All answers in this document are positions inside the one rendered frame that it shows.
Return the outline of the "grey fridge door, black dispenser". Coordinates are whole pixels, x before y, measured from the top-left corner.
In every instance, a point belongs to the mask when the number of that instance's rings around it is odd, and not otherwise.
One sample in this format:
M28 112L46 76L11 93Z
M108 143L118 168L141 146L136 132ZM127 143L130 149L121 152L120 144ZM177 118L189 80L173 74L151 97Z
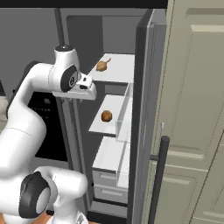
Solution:
M10 105L6 127L0 133L0 212L18 214L20 186L31 173L30 163L55 159L64 149L55 97L44 94L44 84L22 87L25 67L33 60L34 70L47 74L58 44L52 9L0 10L0 81Z

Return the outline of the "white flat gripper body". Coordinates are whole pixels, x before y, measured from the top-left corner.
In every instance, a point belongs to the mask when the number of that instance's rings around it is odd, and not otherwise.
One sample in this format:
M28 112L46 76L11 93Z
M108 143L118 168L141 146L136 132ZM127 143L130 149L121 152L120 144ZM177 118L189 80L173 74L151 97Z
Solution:
M73 88L66 93L53 92L52 94L56 97L90 101L95 100L97 96L96 87L94 83L91 84L90 89L75 90Z

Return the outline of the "round brown vegetable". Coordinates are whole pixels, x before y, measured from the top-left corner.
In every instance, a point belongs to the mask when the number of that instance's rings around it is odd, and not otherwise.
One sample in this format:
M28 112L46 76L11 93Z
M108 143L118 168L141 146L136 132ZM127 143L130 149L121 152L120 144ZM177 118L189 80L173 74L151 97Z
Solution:
M113 119L113 116L112 116L112 113L109 111L109 110L104 110L102 113L101 113L101 120L103 122L110 122L111 120Z

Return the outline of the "short beige cupboard door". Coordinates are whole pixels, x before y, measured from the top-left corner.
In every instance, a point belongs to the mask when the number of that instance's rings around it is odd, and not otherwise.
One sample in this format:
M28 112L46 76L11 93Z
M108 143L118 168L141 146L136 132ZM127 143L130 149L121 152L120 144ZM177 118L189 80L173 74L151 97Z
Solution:
M155 224L224 224L224 162L169 156Z

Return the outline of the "pale grey fridge drawer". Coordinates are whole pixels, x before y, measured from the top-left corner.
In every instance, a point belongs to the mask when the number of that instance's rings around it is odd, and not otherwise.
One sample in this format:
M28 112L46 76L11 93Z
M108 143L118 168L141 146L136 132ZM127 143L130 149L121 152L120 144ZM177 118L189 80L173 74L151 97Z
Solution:
M96 185L116 186L116 175L114 173L93 171L93 180Z
M128 191L105 185L94 185L94 196L97 199L128 203Z

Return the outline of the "white fridge shelf, clear guard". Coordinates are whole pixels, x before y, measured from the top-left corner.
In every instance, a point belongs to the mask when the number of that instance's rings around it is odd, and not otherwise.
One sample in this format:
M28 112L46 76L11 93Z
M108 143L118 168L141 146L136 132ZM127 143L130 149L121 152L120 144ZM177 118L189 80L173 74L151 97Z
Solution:
M124 95L107 94L89 128L90 132L115 137L118 142L130 142L133 104L133 84L129 83ZM107 110L112 120L104 122L102 113Z

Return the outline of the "grey open fridge door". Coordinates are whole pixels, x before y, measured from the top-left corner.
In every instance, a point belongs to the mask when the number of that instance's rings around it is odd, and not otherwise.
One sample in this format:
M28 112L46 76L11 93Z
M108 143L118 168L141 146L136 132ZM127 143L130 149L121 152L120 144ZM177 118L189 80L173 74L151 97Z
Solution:
M126 224L142 224L165 32L164 9L148 9L136 27Z

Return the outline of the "brown onion with stem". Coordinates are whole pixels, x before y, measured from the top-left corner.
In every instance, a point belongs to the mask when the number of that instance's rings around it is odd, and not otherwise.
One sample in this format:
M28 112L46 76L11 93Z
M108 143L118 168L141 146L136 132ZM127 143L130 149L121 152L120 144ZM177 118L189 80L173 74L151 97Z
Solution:
M105 71L107 69L107 64L110 62L110 59L107 61L99 61L98 64L96 65L96 70L97 71Z

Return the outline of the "tall beige cupboard door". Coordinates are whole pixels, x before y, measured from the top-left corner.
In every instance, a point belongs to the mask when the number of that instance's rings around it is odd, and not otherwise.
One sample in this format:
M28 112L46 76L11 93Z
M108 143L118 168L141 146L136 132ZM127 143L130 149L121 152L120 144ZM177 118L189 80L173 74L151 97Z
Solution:
M224 109L224 0L171 0L159 110L173 157L202 160Z

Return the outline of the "white fridge shelf over drawers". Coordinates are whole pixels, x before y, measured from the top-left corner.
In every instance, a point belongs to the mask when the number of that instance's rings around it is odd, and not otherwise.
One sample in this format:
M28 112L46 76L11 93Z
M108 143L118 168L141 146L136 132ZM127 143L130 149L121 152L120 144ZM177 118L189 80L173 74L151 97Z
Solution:
M114 173L115 187L127 189L129 187L130 144L105 136L94 159L93 171Z

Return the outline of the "grey fridge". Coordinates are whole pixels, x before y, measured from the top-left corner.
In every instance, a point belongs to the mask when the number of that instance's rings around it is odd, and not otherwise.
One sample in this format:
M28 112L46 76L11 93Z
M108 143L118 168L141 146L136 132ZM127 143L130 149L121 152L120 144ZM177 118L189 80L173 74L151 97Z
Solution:
M129 83L94 81L88 73L96 67L104 53L134 54L136 52L137 25L148 10L129 9L52 9L58 35L57 46L75 48L80 72L95 84L97 96L93 101L55 97L59 112L64 149L57 149L55 159L30 164L34 171L40 166L52 166L76 171L87 177L87 191L75 202L85 214L88 224L126 224L128 203L97 199L94 191L92 166L104 137L103 134L90 132L89 128L102 105L106 95L124 95ZM8 99L0 81L0 133L7 123ZM161 135L153 130L150 155L158 155ZM142 224L148 224L151 197L155 181L157 161L149 162L147 185L144 191ZM31 224L43 221L45 224L53 217L54 209L49 206Z

